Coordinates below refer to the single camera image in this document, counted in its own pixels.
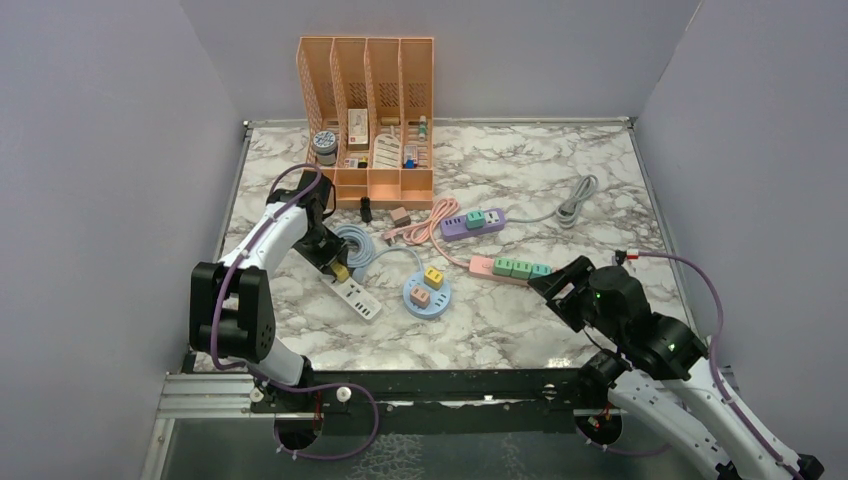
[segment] purple power strip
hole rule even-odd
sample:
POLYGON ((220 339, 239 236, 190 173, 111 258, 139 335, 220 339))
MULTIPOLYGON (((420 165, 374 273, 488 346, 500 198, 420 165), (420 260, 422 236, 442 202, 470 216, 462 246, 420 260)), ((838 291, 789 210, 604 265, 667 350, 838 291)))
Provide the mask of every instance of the purple power strip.
POLYGON ((506 215, 500 208, 483 211, 483 218, 486 223, 480 228, 469 230, 465 228, 465 215, 457 215, 439 222, 439 228, 442 230, 442 238, 446 242, 455 242, 463 238, 476 237, 484 233, 492 233, 503 230, 506 226, 506 215))

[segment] gray cable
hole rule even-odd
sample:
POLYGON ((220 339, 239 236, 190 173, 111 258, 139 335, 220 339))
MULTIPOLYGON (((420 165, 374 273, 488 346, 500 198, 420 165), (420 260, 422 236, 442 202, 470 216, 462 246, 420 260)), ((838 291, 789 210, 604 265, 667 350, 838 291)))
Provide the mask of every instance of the gray cable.
POLYGON ((562 201, 553 212, 541 216, 539 218, 509 218, 508 222, 514 223, 536 223, 547 220, 556 216, 557 223, 562 228, 572 228, 577 225, 577 219, 580 217, 580 211, 583 209, 583 203, 589 199, 596 191, 598 191, 598 177, 594 175, 584 175, 580 177, 577 186, 571 190, 571 195, 562 201))
POLYGON ((374 248, 374 241, 371 240, 368 232, 358 225, 341 225, 337 227, 333 233, 338 235, 339 238, 344 241, 355 244, 358 248, 356 252, 348 254, 347 266, 353 269, 351 276, 353 276, 353 279, 359 283, 362 283, 365 280, 365 271, 368 269, 368 266, 374 262, 374 260, 377 260, 385 253, 395 252, 398 250, 411 253, 418 262, 418 270, 422 272, 424 271, 424 263, 421 261, 421 257, 415 253, 415 250, 409 247, 395 246, 381 250, 377 253, 374 248))

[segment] white power strip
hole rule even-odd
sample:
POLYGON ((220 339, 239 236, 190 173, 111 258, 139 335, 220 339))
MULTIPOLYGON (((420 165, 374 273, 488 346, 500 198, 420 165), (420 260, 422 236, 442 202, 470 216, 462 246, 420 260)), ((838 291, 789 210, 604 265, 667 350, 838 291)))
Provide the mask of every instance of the white power strip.
POLYGON ((366 320, 374 318, 383 308, 383 305, 376 298, 365 291, 365 287, 352 278, 341 283, 333 277, 324 275, 321 277, 321 281, 366 320))

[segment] orange desk organizer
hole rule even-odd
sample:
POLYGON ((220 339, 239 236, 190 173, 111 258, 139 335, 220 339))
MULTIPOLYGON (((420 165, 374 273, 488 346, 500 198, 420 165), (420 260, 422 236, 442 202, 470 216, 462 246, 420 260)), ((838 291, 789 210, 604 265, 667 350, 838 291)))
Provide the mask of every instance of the orange desk organizer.
POLYGON ((362 197, 371 208, 429 210, 433 206, 433 39, 301 37, 297 69, 309 121, 307 162, 315 162, 312 136, 330 130, 339 138, 334 167, 321 167, 336 185, 338 208, 357 209, 362 197), (347 147, 348 109, 368 110, 367 151, 347 147), (418 140, 418 120, 427 117, 427 137, 418 140), (418 147, 414 169, 372 168, 374 138, 390 133, 380 119, 399 120, 401 145, 418 147), (349 156, 368 155, 368 167, 346 168, 349 156))

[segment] pink power strip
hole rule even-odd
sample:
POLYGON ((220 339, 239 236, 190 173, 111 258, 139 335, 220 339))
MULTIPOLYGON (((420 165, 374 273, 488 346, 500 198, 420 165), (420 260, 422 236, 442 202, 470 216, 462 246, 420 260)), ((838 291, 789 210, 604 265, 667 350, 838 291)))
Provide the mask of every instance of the pink power strip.
POLYGON ((527 286, 527 280, 495 275, 494 272, 492 272, 492 267, 494 266, 495 261, 491 258, 474 255, 471 257, 471 264, 468 266, 468 273, 470 273, 472 277, 485 278, 486 280, 494 280, 496 282, 511 283, 522 287, 527 286))

